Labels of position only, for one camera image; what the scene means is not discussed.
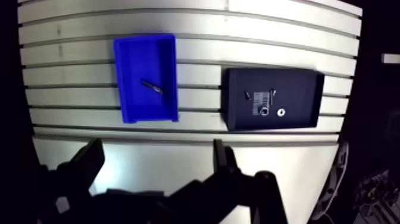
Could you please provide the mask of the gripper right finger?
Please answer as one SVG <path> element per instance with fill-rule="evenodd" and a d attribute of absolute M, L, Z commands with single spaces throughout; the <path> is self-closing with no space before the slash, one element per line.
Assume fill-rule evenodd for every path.
<path fill-rule="evenodd" d="M 287 223 L 275 175 L 242 173 L 230 146 L 213 141 L 214 173 L 194 180 L 157 203 L 150 223 L 220 223 L 237 206 L 250 209 L 251 223 Z"/>

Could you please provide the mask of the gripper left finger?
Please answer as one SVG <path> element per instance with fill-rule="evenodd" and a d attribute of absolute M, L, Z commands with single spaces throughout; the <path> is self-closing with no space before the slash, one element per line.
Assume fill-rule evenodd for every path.
<path fill-rule="evenodd" d="M 81 147 L 55 170 L 41 167 L 37 219 L 41 223 L 131 223 L 123 196 L 92 196 L 89 187 L 105 163 L 100 139 Z"/>

